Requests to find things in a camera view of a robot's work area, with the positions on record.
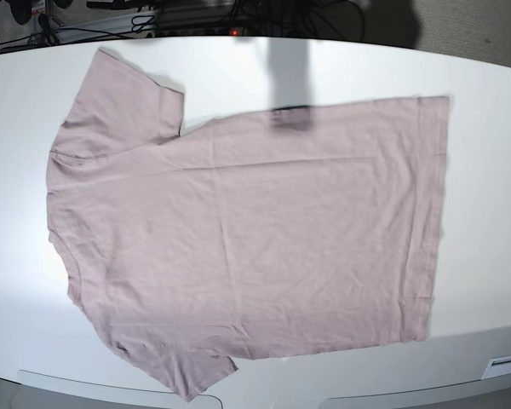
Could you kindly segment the black power strip red light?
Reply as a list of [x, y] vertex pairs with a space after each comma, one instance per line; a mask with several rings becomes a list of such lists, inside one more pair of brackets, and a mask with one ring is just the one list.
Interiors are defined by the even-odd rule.
[[271, 37], [271, 31], [255, 24], [241, 26], [169, 26], [156, 30], [154, 37]]

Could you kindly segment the white label plate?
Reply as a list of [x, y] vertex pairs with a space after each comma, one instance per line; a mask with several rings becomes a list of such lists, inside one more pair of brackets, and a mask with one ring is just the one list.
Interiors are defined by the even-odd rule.
[[509, 374], [511, 374], [511, 355], [491, 359], [481, 378], [487, 379]]

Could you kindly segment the pink T-shirt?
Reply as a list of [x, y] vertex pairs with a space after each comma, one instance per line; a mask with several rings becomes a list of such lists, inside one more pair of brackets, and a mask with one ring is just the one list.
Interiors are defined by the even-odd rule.
[[101, 341], [184, 400], [259, 360], [422, 341], [450, 100], [218, 118], [96, 51], [47, 168], [49, 239]]

